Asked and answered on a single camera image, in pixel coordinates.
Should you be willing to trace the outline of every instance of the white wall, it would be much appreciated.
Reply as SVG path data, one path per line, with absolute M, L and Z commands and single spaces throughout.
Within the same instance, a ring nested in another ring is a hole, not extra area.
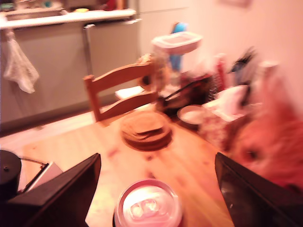
M 224 52 L 231 64 L 254 46 L 260 59 L 280 62 L 277 75 L 303 113 L 303 0 L 251 0 L 246 8 L 224 0 L 188 1 L 188 29 L 204 36 L 200 58 Z
M 141 54 L 153 51 L 153 38 L 168 35 L 173 24 L 187 20 L 188 2 L 184 0 L 138 0 Z

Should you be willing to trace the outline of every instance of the soda can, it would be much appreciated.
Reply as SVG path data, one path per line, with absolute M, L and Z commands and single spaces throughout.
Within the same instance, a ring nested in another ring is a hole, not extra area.
M 156 179 L 131 185 L 121 195 L 114 213 L 116 227 L 179 227 L 181 221 L 179 197 Z

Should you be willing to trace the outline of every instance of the wooden table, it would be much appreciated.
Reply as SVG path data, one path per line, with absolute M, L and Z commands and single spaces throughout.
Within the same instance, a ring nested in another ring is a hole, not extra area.
M 86 222 L 90 227 L 111 227 L 120 194 L 132 183 L 156 178 L 179 195 L 184 227 L 232 227 L 218 187 L 214 158 L 218 150 L 195 132 L 171 123 L 173 140 L 165 148 L 141 152 L 120 136 L 122 118 L 105 127 L 95 123 L 27 145 L 25 156 L 54 161 L 63 171 L 95 153 L 101 154 L 101 173 Z M 30 180 L 39 168 L 25 166 Z

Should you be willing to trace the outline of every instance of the cable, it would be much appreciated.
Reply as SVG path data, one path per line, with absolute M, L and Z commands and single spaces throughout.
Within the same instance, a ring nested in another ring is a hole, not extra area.
M 36 161 L 36 160 L 32 160 L 32 159 L 27 158 L 27 157 L 21 157 L 20 159 L 23 160 L 23 161 L 34 162 L 34 163 L 40 164 L 40 165 L 42 165 L 42 166 L 46 166 L 46 164 L 43 163 L 43 162 L 39 162 L 39 161 Z

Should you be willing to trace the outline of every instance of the hanging towel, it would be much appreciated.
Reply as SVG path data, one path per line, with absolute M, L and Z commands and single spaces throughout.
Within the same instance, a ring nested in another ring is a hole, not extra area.
M 9 45 L 9 57 L 4 78 L 18 83 L 19 88 L 27 93 L 33 93 L 34 83 L 39 78 L 37 70 L 22 52 L 12 30 L 6 32 Z

